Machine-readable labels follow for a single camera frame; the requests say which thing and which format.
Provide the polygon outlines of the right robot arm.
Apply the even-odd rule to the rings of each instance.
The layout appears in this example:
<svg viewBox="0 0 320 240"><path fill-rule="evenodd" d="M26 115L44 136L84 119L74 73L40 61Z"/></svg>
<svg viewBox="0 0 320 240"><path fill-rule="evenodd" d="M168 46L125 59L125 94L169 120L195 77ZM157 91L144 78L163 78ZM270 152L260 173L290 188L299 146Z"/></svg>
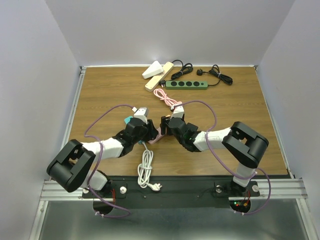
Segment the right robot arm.
<svg viewBox="0 0 320 240"><path fill-rule="evenodd" d="M269 146L269 141L240 121L218 131L200 131L198 126L186 123L184 118L162 117L161 134L172 135L189 152L227 149L238 161L236 172L230 182L231 192L242 195L248 190L258 166Z"/></svg>

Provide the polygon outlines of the pink power strip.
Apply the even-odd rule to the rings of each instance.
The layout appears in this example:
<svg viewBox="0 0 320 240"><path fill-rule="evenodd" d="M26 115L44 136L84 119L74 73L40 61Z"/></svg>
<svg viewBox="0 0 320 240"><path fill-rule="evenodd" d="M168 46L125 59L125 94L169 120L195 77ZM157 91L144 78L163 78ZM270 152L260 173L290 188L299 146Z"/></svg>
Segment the pink power strip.
<svg viewBox="0 0 320 240"><path fill-rule="evenodd" d="M157 128L157 131L158 131L158 135L155 137L155 139L148 141L148 143L149 143L150 145L155 144L155 143L158 142L162 137L164 137L164 135L161 133L161 127L158 127L158 128Z"/></svg>

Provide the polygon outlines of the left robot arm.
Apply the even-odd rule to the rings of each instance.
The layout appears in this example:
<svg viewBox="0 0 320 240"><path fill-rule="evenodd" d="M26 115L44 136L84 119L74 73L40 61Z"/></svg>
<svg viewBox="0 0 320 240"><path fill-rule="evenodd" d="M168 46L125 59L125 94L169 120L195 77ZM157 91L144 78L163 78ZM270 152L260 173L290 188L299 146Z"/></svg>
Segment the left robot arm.
<svg viewBox="0 0 320 240"><path fill-rule="evenodd" d="M100 197L111 193L108 177L91 166L99 160L120 158L130 153L138 142L154 140L159 134L153 121L132 117L125 129L107 140L81 143L72 139L48 165L46 172L68 193L78 188L92 188Z"/></svg>

